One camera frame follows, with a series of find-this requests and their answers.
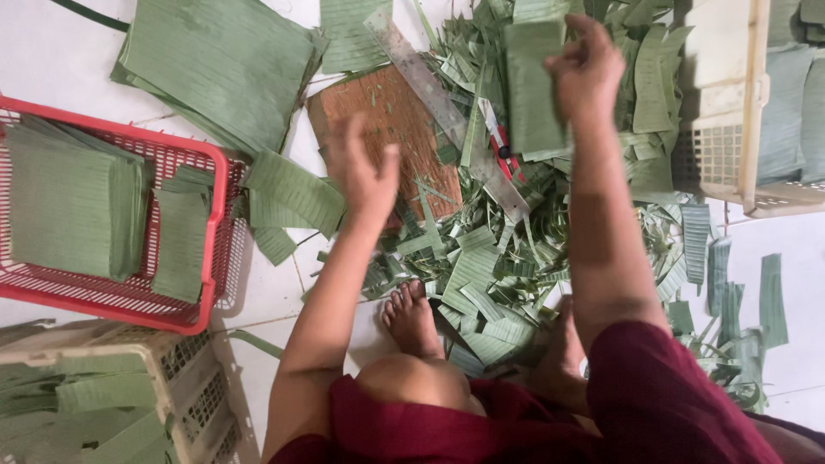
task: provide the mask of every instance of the wooden cutting board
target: wooden cutting board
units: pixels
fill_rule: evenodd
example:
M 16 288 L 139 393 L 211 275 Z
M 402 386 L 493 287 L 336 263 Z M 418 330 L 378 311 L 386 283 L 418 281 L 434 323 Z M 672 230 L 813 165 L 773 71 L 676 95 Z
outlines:
M 380 165 L 386 144 L 398 144 L 401 151 L 401 182 L 398 194 L 424 219 L 418 196 L 416 173 L 428 186 L 455 201 L 428 195 L 436 218 L 452 215 L 461 208 L 461 186 L 455 165 L 442 166 L 436 158 L 436 123 L 394 65 L 348 82 L 333 84 L 313 95 L 306 103 L 318 143 L 323 146 L 332 122 L 359 111 L 365 113 L 366 152 Z M 389 226 L 399 225 L 391 221 Z

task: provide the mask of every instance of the maroon clothing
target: maroon clothing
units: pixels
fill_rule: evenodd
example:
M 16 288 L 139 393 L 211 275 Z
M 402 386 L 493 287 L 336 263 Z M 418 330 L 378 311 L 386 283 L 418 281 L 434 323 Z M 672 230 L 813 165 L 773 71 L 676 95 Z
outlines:
M 304 435 L 270 461 L 781 463 L 679 343 L 652 325 L 602 332 L 587 402 L 603 434 L 505 381 L 473 381 L 488 417 L 436 406 L 382 404 L 344 376 L 330 388 L 332 441 Z

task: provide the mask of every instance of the toe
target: toe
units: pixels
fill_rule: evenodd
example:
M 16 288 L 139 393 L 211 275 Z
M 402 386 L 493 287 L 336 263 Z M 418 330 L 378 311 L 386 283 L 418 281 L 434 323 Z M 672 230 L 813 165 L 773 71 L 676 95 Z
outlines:
M 415 279 L 410 282 L 410 296 L 414 300 L 420 300 L 427 296 L 427 289 L 424 288 L 424 284 L 420 280 Z
M 401 289 L 401 299 L 404 309 L 409 309 L 409 307 L 413 305 L 413 299 L 410 297 L 410 286 L 403 283 L 398 286 L 398 288 Z
M 384 302 L 384 315 L 392 319 L 395 317 L 395 311 L 393 310 L 393 302 L 392 301 L 385 301 Z
M 389 294 L 389 298 L 390 298 L 390 300 L 393 301 L 393 306 L 394 306 L 393 309 L 396 310 L 396 311 L 401 310 L 401 308 L 402 308 L 402 306 L 401 306 L 401 294 L 398 293 L 397 291 L 393 291 L 392 293 Z

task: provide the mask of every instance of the white plastic basket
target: white plastic basket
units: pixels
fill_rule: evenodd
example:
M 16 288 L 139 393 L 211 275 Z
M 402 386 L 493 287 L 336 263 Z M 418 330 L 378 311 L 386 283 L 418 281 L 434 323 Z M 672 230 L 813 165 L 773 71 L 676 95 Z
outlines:
M 0 347 L 0 365 L 53 366 L 70 357 L 138 354 L 152 377 L 162 423 L 181 464 L 235 462 L 241 438 L 224 373 L 204 332 L 185 337 L 115 321 L 89 320 L 47 329 Z
M 694 0 L 687 12 L 676 4 L 676 22 L 695 29 L 679 70 L 685 97 L 674 186 L 738 203 L 755 218 L 825 211 L 821 183 L 757 186 L 771 0 Z

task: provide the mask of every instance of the knee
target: knee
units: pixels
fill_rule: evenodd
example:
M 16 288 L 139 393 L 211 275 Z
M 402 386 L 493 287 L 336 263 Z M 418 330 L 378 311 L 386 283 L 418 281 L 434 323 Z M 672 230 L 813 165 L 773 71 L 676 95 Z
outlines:
M 455 367 L 443 359 L 423 361 L 407 354 L 382 357 L 356 378 L 373 399 L 384 403 L 416 403 L 465 410 L 469 385 Z

